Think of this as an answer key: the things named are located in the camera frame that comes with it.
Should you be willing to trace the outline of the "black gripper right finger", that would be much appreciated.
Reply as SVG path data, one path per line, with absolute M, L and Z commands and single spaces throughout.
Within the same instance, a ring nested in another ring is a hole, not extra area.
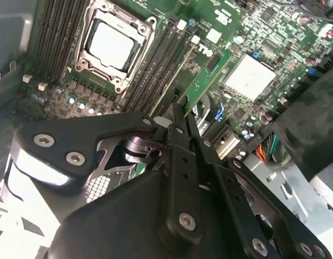
M 187 129 L 205 169 L 201 177 L 228 214 L 234 258 L 331 258 L 325 245 L 247 166 L 236 158 L 219 159 L 200 137 L 193 113 L 187 116 Z

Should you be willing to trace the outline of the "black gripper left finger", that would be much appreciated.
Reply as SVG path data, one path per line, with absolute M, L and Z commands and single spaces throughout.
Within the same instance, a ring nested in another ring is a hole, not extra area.
M 180 105 L 163 127 L 140 112 L 21 125 L 11 146 L 11 205 L 53 241 L 73 212 L 139 176 L 161 173 L 164 244 L 204 236 L 196 154 Z

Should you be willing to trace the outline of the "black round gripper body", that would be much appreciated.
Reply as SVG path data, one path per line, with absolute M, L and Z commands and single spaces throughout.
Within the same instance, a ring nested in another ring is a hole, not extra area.
M 169 250 L 161 240 L 161 173 L 129 181 L 69 215 L 47 250 L 48 258 L 260 258 L 244 248 L 215 193 L 199 188 L 204 237 Z

